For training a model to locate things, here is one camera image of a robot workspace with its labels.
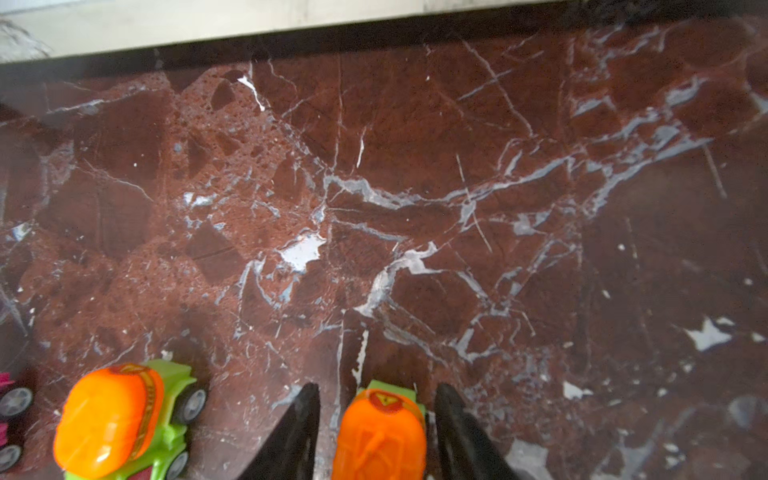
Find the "pink green toy truck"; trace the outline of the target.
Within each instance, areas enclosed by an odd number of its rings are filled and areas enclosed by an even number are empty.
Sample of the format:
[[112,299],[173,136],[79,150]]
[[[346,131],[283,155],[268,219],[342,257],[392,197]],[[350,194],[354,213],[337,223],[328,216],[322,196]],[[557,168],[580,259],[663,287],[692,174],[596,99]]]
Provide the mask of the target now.
[[27,386],[17,385],[8,372],[1,373],[1,473],[14,469],[24,454],[20,432],[24,415],[31,408],[35,394]]

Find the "orange green toy truck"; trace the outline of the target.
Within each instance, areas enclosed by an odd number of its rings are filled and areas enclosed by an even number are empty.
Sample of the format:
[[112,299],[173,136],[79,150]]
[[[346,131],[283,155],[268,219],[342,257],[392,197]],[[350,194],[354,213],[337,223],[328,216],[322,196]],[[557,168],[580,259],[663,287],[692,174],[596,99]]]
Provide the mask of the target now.
[[182,476],[186,434],[207,403],[192,368],[155,359],[95,370],[72,388],[53,444],[66,479]]

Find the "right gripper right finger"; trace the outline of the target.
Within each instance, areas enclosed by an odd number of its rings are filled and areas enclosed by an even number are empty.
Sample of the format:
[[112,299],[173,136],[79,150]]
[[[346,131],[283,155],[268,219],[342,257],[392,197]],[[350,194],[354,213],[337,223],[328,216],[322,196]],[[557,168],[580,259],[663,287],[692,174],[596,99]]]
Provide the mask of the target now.
[[444,479],[519,479],[453,386],[437,386],[434,412]]

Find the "white two-tier shelf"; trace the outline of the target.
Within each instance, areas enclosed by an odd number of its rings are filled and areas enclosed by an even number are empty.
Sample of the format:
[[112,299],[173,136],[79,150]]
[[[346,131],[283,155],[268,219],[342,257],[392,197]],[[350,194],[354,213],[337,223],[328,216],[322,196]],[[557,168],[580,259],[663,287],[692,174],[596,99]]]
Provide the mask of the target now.
[[4,65],[260,36],[312,48],[488,37],[556,24],[578,1],[4,1]]

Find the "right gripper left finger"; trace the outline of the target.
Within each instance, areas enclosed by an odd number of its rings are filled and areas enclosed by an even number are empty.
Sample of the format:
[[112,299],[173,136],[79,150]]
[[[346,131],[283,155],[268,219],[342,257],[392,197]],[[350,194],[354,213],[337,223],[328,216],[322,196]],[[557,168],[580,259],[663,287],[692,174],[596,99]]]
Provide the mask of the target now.
[[239,480],[311,480],[320,421],[320,392],[305,384]]

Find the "orange green mixer truck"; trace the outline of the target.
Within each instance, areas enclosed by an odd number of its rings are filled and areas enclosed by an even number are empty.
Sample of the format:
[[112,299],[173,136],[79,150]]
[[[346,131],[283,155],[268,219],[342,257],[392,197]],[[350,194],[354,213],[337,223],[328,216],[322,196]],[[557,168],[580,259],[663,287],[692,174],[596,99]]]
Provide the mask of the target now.
[[422,479],[427,464],[427,414],[416,392],[373,380],[342,417],[333,479]]

